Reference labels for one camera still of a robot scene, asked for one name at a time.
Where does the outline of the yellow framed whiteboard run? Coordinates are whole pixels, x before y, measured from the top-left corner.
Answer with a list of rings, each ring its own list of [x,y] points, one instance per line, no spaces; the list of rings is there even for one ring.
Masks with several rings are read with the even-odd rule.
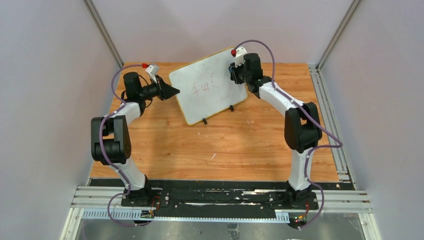
[[[192,126],[248,97],[246,87],[231,81],[231,48],[225,48],[171,71],[171,86],[186,124]]]

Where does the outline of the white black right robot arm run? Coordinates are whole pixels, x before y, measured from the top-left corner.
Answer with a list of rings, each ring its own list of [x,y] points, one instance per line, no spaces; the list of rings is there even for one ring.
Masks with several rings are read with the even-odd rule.
[[[245,84],[252,94],[266,101],[284,117],[284,140],[292,150],[289,188],[284,200],[299,205],[312,197],[311,150],[322,138],[318,108],[315,103],[297,100],[284,91],[272,77],[263,73],[261,59],[256,53],[231,50],[235,61],[229,65],[230,79],[238,85]]]

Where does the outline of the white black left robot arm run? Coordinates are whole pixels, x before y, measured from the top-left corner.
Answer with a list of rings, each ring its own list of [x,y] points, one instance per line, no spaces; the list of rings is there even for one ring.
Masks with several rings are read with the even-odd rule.
[[[94,161],[110,167],[119,175],[126,198],[149,201],[153,198],[149,179],[131,158],[129,125],[144,114],[147,101],[154,98],[164,101],[179,94],[180,90],[164,82],[159,75],[146,85],[142,85],[141,80],[137,72],[124,74],[126,99],[117,110],[91,120],[91,155]]]

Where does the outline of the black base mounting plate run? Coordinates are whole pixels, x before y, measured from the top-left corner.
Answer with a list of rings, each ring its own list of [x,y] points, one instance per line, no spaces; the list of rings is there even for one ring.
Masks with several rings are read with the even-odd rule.
[[[286,181],[150,180],[150,200],[122,197],[123,207],[152,207],[159,217],[269,218],[275,210],[319,209],[317,195],[291,205]]]

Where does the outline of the aluminium frame rail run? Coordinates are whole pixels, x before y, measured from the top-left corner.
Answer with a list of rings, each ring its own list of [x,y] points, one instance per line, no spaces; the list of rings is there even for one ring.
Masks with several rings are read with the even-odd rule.
[[[331,108],[327,89],[321,77],[321,74],[315,65],[308,65],[308,69],[315,89],[317,101],[320,107],[323,124],[330,133],[339,138],[334,112]],[[344,150],[341,147],[332,148],[331,152],[334,158],[336,172],[339,175],[339,180],[348,181],[350,179],[350,173]]]

